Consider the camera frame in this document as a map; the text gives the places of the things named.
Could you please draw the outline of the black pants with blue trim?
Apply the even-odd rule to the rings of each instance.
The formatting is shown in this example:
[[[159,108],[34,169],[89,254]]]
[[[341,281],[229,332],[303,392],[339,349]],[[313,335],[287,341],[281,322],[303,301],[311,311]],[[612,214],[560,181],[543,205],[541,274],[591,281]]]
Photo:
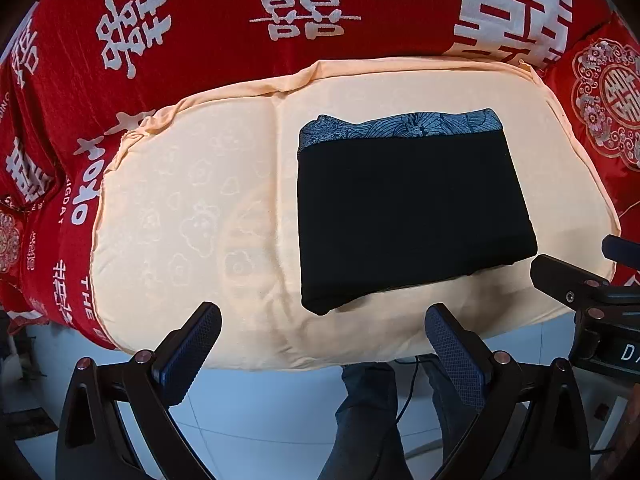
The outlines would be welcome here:
[[[303,307],[453,280],[538,246],[498,115],[321,115],[298,137]]]

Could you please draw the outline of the person's legs in jeans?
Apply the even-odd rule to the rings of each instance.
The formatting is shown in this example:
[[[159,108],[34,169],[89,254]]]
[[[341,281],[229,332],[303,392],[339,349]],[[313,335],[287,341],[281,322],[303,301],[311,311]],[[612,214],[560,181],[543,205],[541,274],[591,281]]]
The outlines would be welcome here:
[[[476,417],[465,405],[445,367],[433,353],[418,357],[433,390],[442,456],[448,457]],[[398,394],[393,367],[387,363],[350,364],[342,368],[347,396],[335,413],[337,430],[329,458],[319,474],[326,480],[410,479],[397,428]]]

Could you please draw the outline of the red embroidered pillow right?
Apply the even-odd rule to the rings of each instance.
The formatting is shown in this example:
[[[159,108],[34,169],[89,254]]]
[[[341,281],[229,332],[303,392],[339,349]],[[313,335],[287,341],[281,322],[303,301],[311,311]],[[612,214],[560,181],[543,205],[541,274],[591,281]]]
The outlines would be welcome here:
[[[639,43],[613,15],[544,72],[608,191],[620,236],[639,240]]]

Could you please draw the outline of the red embroidered pillow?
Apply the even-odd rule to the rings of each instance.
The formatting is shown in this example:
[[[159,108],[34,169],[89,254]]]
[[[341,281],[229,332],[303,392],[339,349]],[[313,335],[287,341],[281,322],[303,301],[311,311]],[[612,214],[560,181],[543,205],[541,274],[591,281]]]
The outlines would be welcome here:
[[[608,191],[620,236],[639,240],[639,43],[613,15],[544,72]]]
[[[20,284],[21,258],[24,256],[26,216],[7,204],[0,208],[0,273],[2,281]]]

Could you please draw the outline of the red embroidered pillow left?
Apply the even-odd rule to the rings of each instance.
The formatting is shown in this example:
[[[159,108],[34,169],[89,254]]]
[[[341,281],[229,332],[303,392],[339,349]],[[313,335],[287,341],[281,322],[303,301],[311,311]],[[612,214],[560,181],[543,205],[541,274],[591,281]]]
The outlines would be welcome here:
[[[2,281],[20,284],[21,258],[24,256],[26,216],[7,204],[0,208],[0,273]]]

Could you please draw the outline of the cream seat cushion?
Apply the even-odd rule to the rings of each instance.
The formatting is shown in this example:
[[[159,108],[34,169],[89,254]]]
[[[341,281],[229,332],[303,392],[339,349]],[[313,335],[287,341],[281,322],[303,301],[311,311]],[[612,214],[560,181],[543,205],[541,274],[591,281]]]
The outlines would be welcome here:
[[[186,96],[124,135],[93,227],[96,314],[126,352],[158,344],[204,301],[222,331],[207,365],[315,370],[429,352],[426,308],[446,304],[490,337],[549,321],[562,304],[519,262],[468,278],[380,292],[318,316],[300,299],[299,129],[410,112],[499,116],[539,249],[612,278],[602,255],[620,220],[553,92],[528,65],[465,58],[315,62],[292,75]]]

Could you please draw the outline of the red sofa cover with characters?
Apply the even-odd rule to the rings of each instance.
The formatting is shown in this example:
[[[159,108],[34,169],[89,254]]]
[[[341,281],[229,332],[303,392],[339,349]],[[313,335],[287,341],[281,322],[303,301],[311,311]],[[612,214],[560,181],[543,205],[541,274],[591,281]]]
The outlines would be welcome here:
[[[611,14],[606,0],[37,0],[1,59],[1,203],[26,216],[2,327],[57,322],[110,345],[90,232],[120,138],[157,110],[331,58],[545,68]]]

